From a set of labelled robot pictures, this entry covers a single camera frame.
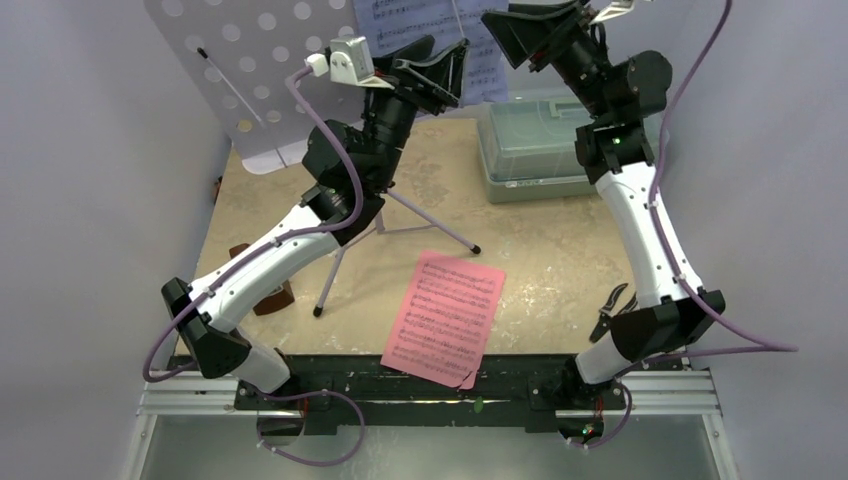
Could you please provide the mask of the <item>white sheet music pages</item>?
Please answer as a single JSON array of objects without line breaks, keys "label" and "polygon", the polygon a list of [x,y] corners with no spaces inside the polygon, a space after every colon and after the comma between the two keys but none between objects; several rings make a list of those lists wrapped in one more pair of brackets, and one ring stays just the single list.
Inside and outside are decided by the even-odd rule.
[{"label": "white sheet music pages", "polygon": [[502,53],[481,17],[505,11],[507,0],[370,0],[355,1],[357,33],[366,37],[374,55],[385,55],[425,35],[435,39],[434,51],[466,39],[462,106],[502,102],[508,85]]}]

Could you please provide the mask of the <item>lilac perforated music stand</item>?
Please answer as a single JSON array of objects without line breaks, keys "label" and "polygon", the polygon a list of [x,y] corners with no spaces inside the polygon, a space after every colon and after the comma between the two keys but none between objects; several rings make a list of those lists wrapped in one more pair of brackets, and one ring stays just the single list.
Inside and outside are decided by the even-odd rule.
[{"label": "lilac perforated music stand", "polygon": [[252,173],[302,159],[314,123],[284,80],[357,33],[355,1],[147,1],[146,12]]}]

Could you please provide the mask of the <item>pink paper folder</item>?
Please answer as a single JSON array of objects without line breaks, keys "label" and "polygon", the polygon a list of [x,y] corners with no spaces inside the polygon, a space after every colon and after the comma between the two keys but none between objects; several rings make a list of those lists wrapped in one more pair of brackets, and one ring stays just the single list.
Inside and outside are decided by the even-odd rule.
[{"label": "pink paper folder", "polygon": [[459,391],[472,389],[505,279],[497,268],[422,252],[380,365]]}]

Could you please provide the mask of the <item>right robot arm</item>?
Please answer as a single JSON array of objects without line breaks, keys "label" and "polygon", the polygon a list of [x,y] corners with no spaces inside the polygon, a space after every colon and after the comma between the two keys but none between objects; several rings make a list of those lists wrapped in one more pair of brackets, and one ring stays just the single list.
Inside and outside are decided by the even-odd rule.
[{"label": "right robot arm", "polygon": [[481,20],[511,66],[554,69],[585,107],[590,122],[576,130],[577,160],[609,208],[631,265],[636,308],[615,316],[564,367],[563,397],[584,407],[632,365],[697,341],[725,307],[722,293],[706,290],[684,265],[654,183],[645,121],[666,108],[673,68],[655,50],[611,61],[603,15],[584,1],[512,4]]}]

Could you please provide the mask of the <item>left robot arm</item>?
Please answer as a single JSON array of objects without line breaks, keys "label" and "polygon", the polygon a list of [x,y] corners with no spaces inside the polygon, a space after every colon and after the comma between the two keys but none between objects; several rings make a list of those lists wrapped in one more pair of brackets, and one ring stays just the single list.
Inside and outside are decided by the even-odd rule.
[{"label": "left robot arm", "polygon": [[302,164],[314,180],[272,229],[214,271],[162,288],[172,326],[203,377],[232,375],[272,408],[297,399],[283,355],[252,340],[241,322],[254,307],[315,260],[343,249],[376,222],[416,117],[458,106],[470,43],[437,49],[426,35],[383,56],[364,37],[333,40],[285,81],[293,97],[307,76],[328,76],[364,92],[363,124],[317,119]]}]

